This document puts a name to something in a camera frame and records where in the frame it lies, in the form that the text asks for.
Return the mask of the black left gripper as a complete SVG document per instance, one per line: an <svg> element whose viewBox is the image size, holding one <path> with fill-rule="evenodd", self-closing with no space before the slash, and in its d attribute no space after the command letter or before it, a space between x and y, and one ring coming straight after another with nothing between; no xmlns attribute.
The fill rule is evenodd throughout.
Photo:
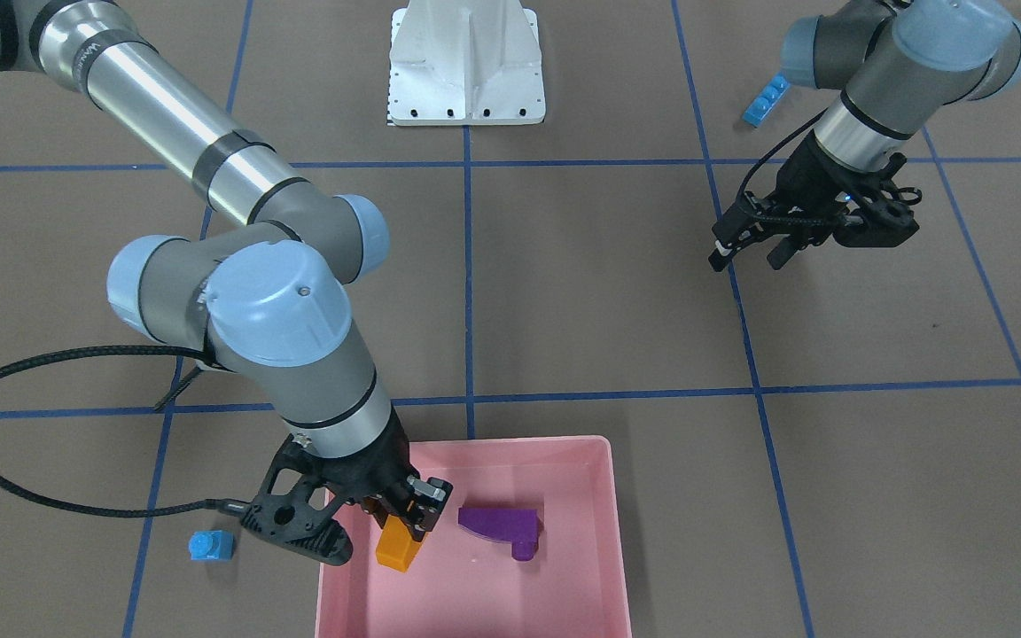
<svg viewBox="0 0 1021 638"><path fill-rule="evenodd" d="M713 224L710 267L726 269L738 252L771 236L782 236L769 252L771 269L782 269L827 239L850 249L900 246L919 230L912 205L923 199L916 187L894 182L905 161L891 152L877 160L875 170L855 170L831 157L816 134L806 134L766 197L742 187L733 206Z"/></svg>

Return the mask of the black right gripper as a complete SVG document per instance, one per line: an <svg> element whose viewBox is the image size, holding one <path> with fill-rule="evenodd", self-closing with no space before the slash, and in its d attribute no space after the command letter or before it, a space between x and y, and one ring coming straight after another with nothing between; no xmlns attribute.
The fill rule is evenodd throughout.
<svg viewBox="0 0 1021 638"><path fill-rule="evenodd" d="M380 529L400 517L416 542L425 540L445 511L454 486L414 477L409 437L397 413L360 452L323 459L287 437L268 468L260 490L239 514L259 540L324 565L351 560L354 544L336 514L361 505Z"/></svg>

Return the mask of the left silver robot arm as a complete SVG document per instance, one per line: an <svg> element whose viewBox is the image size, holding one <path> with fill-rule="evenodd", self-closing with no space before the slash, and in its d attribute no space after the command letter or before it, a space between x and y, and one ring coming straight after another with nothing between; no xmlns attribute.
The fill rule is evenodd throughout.
<svg viewBox="0 0 1021 638"><path fill-rule="evenodd" d="M838 97L787 137L774 189L741 185L713 224L713 269L777 237L782 269L809 246L892 249L919 229L916 187L894 181L902 146L945 105L985 100L1021 80L1021 21L996 1L848 1L783 38L790 84Z"/></svg>

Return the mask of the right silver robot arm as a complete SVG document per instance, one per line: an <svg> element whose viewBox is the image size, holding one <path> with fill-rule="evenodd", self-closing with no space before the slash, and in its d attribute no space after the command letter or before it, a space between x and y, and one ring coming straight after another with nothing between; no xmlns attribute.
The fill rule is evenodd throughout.
<svg viewBox="0 0 1021 638"><path fill-rule="evenodd" d="M0 380L72 360L174 356L194 367L155 408L166 409L202 372L221 371L258 386L288 433L247 501L123 510L41 495L1 475L0 488L84 516L218 511L323 565L351 560L353 542L337 514L358 506L380 526L377 561L408 570L451 485L414 468L347 295L389 252L381 211L364 197L317 189L175 69L113 1L0 1L0 73L12 70L49 78L121 124L224 230L143 236L113 258L108 302L145 344L37 355L1 367Z"/></svg>

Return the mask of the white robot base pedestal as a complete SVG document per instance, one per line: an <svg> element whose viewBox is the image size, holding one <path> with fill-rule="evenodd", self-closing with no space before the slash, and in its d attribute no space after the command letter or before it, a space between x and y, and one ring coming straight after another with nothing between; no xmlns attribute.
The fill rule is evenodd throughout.
<svg viewBox="0 0 1021 638"><path fill-rule="evenodd" d="M390 125L544 122L542 39L522 3L409 1L390 27Z"/></svg>

